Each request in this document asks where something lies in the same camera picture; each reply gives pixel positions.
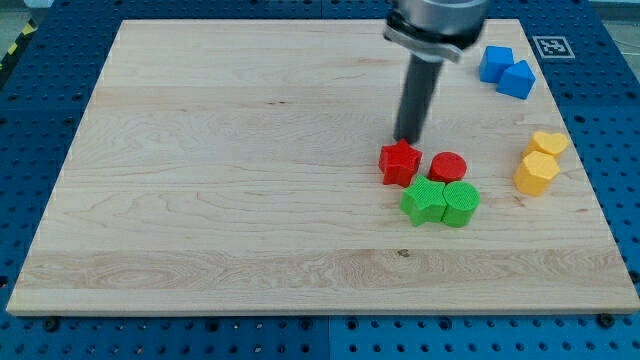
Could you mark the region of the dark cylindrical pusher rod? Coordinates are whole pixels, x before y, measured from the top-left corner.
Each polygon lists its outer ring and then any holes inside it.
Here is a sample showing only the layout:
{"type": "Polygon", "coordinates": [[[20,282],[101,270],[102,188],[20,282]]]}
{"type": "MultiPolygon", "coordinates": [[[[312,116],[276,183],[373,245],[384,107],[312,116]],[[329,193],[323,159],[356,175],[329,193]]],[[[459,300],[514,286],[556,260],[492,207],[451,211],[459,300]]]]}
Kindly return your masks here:
{"type": "Polygon", "coordinates": [[[410,57],[394,124],[396,141],[415,144],[420,140],[441,68],[441,62],[410,57]]]}

